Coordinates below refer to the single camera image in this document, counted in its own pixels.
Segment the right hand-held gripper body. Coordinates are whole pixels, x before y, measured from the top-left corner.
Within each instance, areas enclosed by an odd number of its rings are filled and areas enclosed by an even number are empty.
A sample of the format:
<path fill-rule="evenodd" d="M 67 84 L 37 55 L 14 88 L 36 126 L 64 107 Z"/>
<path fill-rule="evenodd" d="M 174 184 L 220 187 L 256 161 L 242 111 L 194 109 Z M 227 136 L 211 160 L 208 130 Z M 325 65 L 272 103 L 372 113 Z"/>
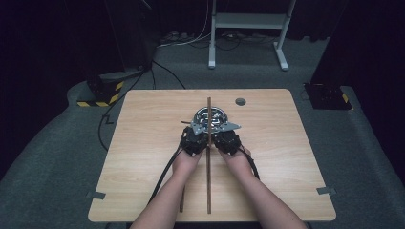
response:
<path fill-rule="evenodd" d="M 218 148 L 221 152 L 232 156 L 242 146 L 242 142 L 234 130 L 214 133 L 213 140 L 219 143 Z"/>

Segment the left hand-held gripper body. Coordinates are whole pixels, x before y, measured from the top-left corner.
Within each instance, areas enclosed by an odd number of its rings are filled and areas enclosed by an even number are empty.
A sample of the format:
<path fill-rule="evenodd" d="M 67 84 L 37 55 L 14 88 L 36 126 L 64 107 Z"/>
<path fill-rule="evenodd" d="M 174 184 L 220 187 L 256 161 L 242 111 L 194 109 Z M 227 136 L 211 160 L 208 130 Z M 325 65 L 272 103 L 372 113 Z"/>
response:
<path fill-rule="evenodd" d="M 190 155 L 201 153 L 202 146 L 208 142 L 207 133 L 196 133 L 191 125 L 183 129 L 182 148 Z"/>

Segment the shiny metal bowl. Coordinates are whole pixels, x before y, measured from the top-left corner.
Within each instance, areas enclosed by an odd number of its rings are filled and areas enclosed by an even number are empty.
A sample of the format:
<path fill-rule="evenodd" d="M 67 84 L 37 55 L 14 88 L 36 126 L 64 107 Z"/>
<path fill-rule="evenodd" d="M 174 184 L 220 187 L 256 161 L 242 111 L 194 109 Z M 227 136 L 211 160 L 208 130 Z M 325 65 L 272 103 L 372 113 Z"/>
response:
<path fill-rule="evenodd" d="M 199 109 L 191 121 L 191 128 L 196 135 L 207 133 L 211 128 L 212 133 L 222 132 L 228 123 L 227 114 L 218 107 Z"/>

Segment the person's right hand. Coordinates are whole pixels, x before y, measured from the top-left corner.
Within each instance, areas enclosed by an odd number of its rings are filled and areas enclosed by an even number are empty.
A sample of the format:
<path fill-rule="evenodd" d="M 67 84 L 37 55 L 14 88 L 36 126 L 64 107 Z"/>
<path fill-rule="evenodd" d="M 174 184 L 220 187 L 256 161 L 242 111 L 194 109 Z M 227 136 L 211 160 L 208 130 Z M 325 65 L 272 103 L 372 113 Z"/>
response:
<path fill-rule="evenodd" d="M 235 178 L 243 179 L 253 176 L 251 166 L 242 152 L 237 151 L 234 155 L 230 155 L 220 151 L 220 155 Z"/>

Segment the person's left hand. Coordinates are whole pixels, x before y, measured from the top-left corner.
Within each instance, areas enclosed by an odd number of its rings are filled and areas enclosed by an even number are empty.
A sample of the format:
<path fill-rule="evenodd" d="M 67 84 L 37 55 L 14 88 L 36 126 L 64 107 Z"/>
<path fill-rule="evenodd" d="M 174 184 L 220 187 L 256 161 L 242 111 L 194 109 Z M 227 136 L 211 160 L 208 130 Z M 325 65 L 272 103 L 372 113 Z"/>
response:
<path fill-rule="evenodd" d="M 196 171 L 202 154 L 189 155 L 185 152 L 180 152 L 172 164 L 174 177 L 181 177 L 188 180 Z"/>

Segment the black yellow striped stand base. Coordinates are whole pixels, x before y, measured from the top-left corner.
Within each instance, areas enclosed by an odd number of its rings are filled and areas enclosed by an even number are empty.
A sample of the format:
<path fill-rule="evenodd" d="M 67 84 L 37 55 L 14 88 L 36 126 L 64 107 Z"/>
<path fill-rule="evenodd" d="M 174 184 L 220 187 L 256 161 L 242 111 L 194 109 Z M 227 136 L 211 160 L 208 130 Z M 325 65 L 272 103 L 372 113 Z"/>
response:
<path fill-rule="evenodd" d="M 86 81 L 76 104 L 79 107 L 109 107 L 119 98 L 123 81 L 104 82 L 99 76 Z"/>

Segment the white metal stand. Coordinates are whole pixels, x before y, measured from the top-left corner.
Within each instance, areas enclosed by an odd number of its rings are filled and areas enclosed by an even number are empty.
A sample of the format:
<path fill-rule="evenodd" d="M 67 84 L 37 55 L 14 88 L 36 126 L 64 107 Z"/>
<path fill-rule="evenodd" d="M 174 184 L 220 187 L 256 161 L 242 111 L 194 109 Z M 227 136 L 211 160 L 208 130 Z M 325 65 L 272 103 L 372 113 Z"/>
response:
<path fill-rule="evenodd" d="M 284 14 L 254 14 L 217 12 L 217 0 L 212 0 L 208 68 L 214 69 L 216 67 L 216 29 L 260 29 L 280 31 L 280 35 L 273 43 L 273 47 L 280 68 L 285 72 L 288 71 L 289 66 L 283 52 L 283 45 L 296 1 L 289 0 L 288 10 Z"/>

